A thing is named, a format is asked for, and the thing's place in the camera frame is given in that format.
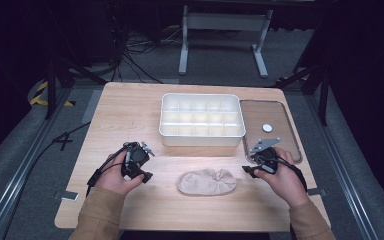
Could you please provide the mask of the person's right hand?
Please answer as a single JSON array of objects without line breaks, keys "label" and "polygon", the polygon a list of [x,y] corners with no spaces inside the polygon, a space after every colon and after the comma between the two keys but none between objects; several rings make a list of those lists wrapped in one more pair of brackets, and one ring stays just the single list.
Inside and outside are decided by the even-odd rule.
[{"label": "person's right hand", "polygon": [[266,181],[271,189],[282,198],[290,208],[310,202],[299,177],[288,166],[280,164],[275,174],[263,170],[255,170],[254,174]]}]

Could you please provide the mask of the white compartment storage box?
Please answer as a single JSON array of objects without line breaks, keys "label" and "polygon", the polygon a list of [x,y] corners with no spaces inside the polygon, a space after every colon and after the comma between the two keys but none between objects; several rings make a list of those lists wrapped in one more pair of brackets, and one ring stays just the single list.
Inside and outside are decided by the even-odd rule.
[{"label": "white compartment storage box", "polygon": [[166,146],[236,147],[246,133],[240,100],[232,94],[167,93],[159,133]]}]

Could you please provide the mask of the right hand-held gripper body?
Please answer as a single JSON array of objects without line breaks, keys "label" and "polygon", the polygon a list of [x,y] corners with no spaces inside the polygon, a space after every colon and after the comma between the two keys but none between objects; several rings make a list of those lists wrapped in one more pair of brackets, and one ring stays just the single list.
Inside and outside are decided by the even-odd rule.
[{"label": "right hand-held gripper body", "polygon": [[277,155],[273,145],[280,142],[279,138],[259,139],[248,150],[248,159],[257,164],[262,170],[275,174],[277,171]]}]

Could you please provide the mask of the black metal stand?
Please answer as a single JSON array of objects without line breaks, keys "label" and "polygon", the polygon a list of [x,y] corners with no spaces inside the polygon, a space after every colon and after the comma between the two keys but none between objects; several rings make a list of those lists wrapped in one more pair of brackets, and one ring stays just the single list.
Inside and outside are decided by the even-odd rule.
[{"label": "black metal stand", "polygon": [[311,66],[303,70],[298,71],[290,77],[281,77],[273,85],[273,88],[283,88],[292,84],[304,77],[307,78],[305,83],[301,87],[301,92],[304,95],[312,95],[317,89],[320,89],[319,102],[318,102],[318,117],[321,123],[326,126],[326,111],[327,100],[329,92],[329,76],[328,69],[323,65]]},{"label": "black metal stand", "polygon": [[70,69],[74,69],[81,76],[84,76],[99,85],[105,85],[106,81],[95,75],[80,65],[77,65],[68,59],[56,56],[51,59],[47,69],[45,80],[48,83],[48,107],[46,119],[50,119],[57,110],[57,85],[59,82],[63,89],[71,89],[74,86],[75,80]]}]

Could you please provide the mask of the person's left hand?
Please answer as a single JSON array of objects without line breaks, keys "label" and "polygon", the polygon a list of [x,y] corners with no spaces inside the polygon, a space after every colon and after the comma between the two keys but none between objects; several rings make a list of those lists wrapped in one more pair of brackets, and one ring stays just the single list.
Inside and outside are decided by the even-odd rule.
[{"label": "person's left hand", "polygon": [[126,152],[119,153],[112,158],[103,168],[103,171],[97,180],[95,187],[115,192],[126,196],[134,188],[142,184],[144,175],[141,174],[133,179],[125,179],[121,174],[122,163],[124,162]]}]

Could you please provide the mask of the beige sock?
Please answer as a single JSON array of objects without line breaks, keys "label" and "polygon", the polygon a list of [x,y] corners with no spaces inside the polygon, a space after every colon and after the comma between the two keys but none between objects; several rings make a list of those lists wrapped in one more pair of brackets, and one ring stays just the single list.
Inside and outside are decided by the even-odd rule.
[{"label": "beige sock", "polygon": [[236,178],[225,169],[202,169],[182,174],[178,190],[190,196],[220,196],[231,193],[237,186]]}]

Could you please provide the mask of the yellow black floor tape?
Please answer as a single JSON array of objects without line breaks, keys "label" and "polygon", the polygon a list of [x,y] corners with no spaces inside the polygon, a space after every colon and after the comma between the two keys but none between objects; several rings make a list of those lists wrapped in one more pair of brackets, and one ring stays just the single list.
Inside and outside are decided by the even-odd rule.
[{"label": "yellow black floor tape", "polygon": [[[42,83],[38,86],[32,99],[30,100],[30,105],[48,106],[48,101],[41,99],[41,96],[47,87],[48,87],[48,81],[46,80],[42,81]],[[66,101],[64,104],[64,106],[67,106],[67,107],[74,107],[75,105],[76,105],[76,101]]]}]

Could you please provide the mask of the grey metal desk frame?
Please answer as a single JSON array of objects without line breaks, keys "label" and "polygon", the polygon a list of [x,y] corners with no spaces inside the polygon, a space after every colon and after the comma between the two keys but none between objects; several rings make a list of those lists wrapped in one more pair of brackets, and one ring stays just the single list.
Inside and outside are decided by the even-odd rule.
[{"label": "grey metal desk frame", "polygon": [[268,10],[262,15],[227,14],[227,13],[195,13],[185,5],[182,17],[182,47],[178,73],[185,75],[188,64],[188,32],[190,30],[227,30],[258,32],[259,40],[251,46],[254,59],[262,78],[268,77],[263,59],[262,48],[272,20],[273,11]]}]

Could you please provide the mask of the metal floor rail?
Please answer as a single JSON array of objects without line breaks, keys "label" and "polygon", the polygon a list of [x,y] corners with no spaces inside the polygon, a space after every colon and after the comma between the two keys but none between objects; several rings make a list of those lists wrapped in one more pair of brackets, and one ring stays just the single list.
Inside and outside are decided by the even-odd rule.
[{"label": "metal floor rail", "polygon": [[36,159],[39,156],[39,150],[44,143],[45,137],[48,134],[52,124],[55,122],[58,113],[63,108],[70,93],[71,89],[61,90],[60,94],[56,98],[56,104],[50,118],[41,123],[32,145],[29,147],[13,177],[6,185],[5,191],[0,197],[0,228],[4,224],[4,220],[7,215],[12,212],[13,205],[19,199],[21,189],[27,180],[28,172],[33,168]]},{"label": "metal floor rail", "polygon": [[362,200],[357,192],[348,171],[343,163],[343,159],[337,149],[334,139],[328,129],[318,115],[318,104],[311,97],[306,96],[305,101],[309,106],[311,115],[316,121],[316,126],[321,132],[323,141],[327,145],[329,156],[333,165],[334,172],[338,178],[341,189],[345,195],[348,205],[352,211],[352,214],[356,220],[359,230],[364,240],[379,240],[378,235],[374,229],[374,226],[369,219],[366,209],[362,203]]}]

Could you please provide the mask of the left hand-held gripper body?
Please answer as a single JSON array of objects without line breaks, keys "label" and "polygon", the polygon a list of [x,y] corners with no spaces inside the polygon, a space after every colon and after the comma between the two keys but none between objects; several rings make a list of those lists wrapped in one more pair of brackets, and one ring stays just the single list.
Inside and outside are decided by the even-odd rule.
[{"label": "left hand-held gripper body", "polygon": [[121,174],[131,179],[136,178],[135,174],[142,170],[141,167],[154,156],[153,151],[145,142],[126,142],[126,155],[122,163]]}]

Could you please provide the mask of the clear plastic box lid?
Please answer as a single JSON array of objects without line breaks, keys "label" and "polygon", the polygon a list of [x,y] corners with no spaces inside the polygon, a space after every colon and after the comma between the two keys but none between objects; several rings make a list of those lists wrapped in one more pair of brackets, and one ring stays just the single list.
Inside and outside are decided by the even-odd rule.
[{"label": "clear plastic box lid", "polygon": [[[298,144],[292,122],[285,106],[278,101],[265,100],[241,100],[240,106],[244,120],[246,134],[243,137],[245,156],[248,159],[248,150],[259,139],[279,138],[280,142],[274,147],[282,148],[292,154],[293,161],[300,163],[302,153]],[[271,132],[262,129],[264,124],[270,124]]]}]

